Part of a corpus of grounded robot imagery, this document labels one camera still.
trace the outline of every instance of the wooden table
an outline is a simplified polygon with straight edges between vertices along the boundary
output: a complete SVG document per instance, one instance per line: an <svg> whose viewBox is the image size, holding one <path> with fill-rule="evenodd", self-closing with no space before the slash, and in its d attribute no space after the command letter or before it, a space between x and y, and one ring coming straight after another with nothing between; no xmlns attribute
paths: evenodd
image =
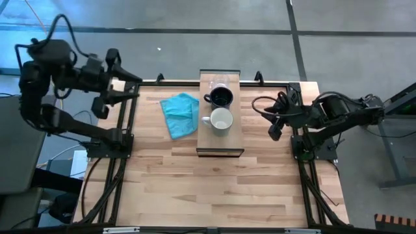
<svg viewBox="0 0 416 234"><path fill-rule="evenodd" d="M318 85L300 84L304 103L310 104L319 94ZM117 89L123 85L114 82ZM292 129L284 127L282 137L274 142L267 133L270 123L251 108L253 98L276 96L279 91L284 90L241 88L246 151L238 159L221 159L198 158L197 133L171 140L166 128L160 100L182 92L199 98L198 87L140 87L135 143L125 171L117 226L307 227L298 165L289 141ZM259 107L269 105L267 100L259 100ZM115 127L119 108L111 108L109 117L98 125ZM108 163L102 159L92 172L86 187L87 212L103 192ZM321 190L340 204L334 206L324 198L339 218L348 222L335 168L326 161L317 161L316 166ZM315 200L311 203L318 221ZM80 204L74 221L81 219Z"/></svg>

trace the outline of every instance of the blue cloth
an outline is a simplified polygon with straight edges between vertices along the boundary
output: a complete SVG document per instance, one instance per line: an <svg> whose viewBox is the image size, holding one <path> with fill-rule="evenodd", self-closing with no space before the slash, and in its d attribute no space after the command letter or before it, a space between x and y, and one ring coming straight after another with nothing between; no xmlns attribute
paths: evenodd
<svg viewBox="0 0 416 234"><path fill-rule="evenodd" d="M195 97L182 93L162 100L161 106L172 139L189 135L198 128L200 101Z"/></svg>

